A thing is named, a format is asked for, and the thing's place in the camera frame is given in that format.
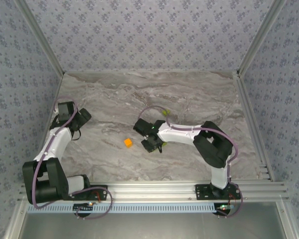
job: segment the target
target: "marble surface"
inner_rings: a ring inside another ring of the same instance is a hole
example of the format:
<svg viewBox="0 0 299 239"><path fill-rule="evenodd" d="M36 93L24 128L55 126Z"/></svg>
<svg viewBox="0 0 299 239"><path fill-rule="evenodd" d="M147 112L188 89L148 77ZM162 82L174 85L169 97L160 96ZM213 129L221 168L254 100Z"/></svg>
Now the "marble surface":
<svg viewBox="0 0 299 239"><path fill-rule="evenodd" d="M67 176L87 174L90 181L209 180L210 167L190 145L170 142L162 154L143 148L143 138L133 126L143 108L160 105L171 111L173 123L215 122L239 146L232 177L261 177L231 74L70 73L61 84L59 96L63 95L73 97L79 109L84 107L92 115L81 129L81 138L70 142L62 157ZM156 109L142 118L150 122L164 119ZM131 148L125 147L126 138L132 140Z"/></svg>

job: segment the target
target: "blue floral wallpaper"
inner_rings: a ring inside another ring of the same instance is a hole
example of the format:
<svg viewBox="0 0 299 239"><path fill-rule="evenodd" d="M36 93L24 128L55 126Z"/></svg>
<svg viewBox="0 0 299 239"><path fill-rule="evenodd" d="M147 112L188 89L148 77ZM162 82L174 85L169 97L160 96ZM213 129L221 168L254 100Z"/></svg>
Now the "blue floral wallpaper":
<svg viewBox="0 0 299 239"><path fill-rule="evenodd" d="M27 0L64 71L237 69L273 0Z"/></svg>
<svg viewBox="0 0 299 239"><path fill-rule="evenodd" d="M0 0L0 239L37 153L59 79L13 0Z"/></svg>
<svg viewBox="0 0 299 239"><path fill-rule="evenodd" d="M299 0L288 0L244 80L277 180L299 223Z"/></svg>

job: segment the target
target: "gray marble table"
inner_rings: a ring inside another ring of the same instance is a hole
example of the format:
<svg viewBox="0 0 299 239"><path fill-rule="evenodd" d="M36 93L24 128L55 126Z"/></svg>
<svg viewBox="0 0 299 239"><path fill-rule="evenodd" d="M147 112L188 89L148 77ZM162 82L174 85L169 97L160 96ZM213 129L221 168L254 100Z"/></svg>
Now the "gray marble table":
<svg viewBox="0 0 299 239"><path fill-rule="evenodd" d="M230 74L212 72L131 72L65 74L59 96L73 97L92 119L82 137L67 146L61 164L67 176L87 174L90 181L208 180L209 166L198 151L168 143L160 154L148 153L133 131L139 112L150 105L170 110L177 124L215 122L239 146L233 162L234 179L261 176L246 120ZM143 118L164 119L160 110ZM126 148L130 138L133 146Z"/></svg>

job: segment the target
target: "patterned wallpaper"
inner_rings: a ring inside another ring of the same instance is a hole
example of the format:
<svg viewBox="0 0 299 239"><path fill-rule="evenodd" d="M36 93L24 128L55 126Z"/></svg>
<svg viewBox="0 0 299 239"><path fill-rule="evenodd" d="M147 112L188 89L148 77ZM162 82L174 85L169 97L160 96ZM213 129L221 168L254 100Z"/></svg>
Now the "patterned wallpaper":
<svg viewBox="0 0 299 239"><path fill-rule="evenodd" d="M272 0L27 0L64 71L237 69Z"/></svg>
<svg viewBox="0 0 299 239"><path fill-rule="evenodd" d="M0 239L37 153L59 79L13 0L0 0Z"/></svg>
<svg viewBox="0 0 299 239"><path fill-rule="evenodd" d="M277 180L299 222L299 0L288 0L244 80Z"/></svg>

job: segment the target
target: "small orange block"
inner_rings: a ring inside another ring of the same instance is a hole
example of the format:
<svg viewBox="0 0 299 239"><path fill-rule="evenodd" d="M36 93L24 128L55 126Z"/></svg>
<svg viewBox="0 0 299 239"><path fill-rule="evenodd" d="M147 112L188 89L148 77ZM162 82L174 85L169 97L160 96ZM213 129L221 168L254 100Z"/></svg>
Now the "small orange block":
<svg viewBox="0 0 299 239"><path fill-rule="evenodd" d="M127 148L129 148L133 145L132 141L129 138L124 140L124 144Z"/></svg>

